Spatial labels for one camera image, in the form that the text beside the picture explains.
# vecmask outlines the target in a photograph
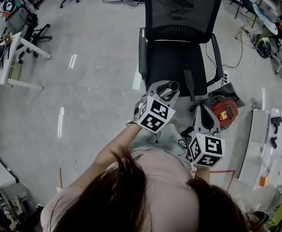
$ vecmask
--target desk leg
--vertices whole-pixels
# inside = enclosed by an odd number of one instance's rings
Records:
[[[13,85],[11,85],[11,84],[8,84],[8,83],[4,84],[3,86],[4,86],[4,87],[9,87],[9,88],[13,88]]]
[[[45,58],[50,59],[52,56],[48,53],[46,53],[45,51],[42,51],[40,48],[38,48],[37,46],[33,45],[32,43],[28,42],[27,40],[24,40],[23,38],[21,38],[21,43],[25,46],[27,46],[29,49],[35,51],[36,53],[44,56]]]
[[[30,83],[24,83],[24,82],[20,82],[20,81],[14,80],[14,79],[8,79],[8,84],[18,85],[18,86],[21,86],[21,87],[29,87],[29,88],[36,89],[36,90],[43,90],[42,86],[33,85],[33,84],[30,84]]]

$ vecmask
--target pink shirt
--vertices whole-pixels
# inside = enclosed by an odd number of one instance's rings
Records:
[[[152,224],[145,219],[143,230],[154,232],[193,232],[198,229],[199,206],[196,193],[191,190],[186,182],[192,177],[186,171],[180,160],[174,155],[159,149],[135,150],[132,156],[137,158],[137,163],[144,170],[147,181],[147,201],[150,206]],[[74,203],[82,190],[66,188],[59,192],[44,208],[41,223],[44,232],[50,222],[58,220],[62,213]]]

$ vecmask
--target yellow label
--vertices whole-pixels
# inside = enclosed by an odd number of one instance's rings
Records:
[[[223,111],[220,115],[222,116],[223,120],[228,118],[227,117],[227,111]]]

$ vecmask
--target chair seat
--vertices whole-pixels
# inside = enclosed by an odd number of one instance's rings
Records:
[[[251,1],[249,0],[242,0],[242,4],[244,5],[244,7],[251,13],[255,14],[255,10],[253,8],[253,4]]]
[[[194,95],[207,94],[207,80],[201,48],[198,44],[177,41],[152,41],[147,43],[146,88],[162,81],[176,81],[180,96],[190,96],[184,70],[190,70],[194,80]]]

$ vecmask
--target mesh chair back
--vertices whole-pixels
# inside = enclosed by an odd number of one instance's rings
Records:
[[[18,32],[22,32],[26,30],[27,19],[29,17],[29,13],[25,8],[20,7],[17,11],[11,15],[7,22],[6,27],[12,34],[16,34]]]
[[[221,0],[145,0],[146,38],[189,41],[211,39]]]

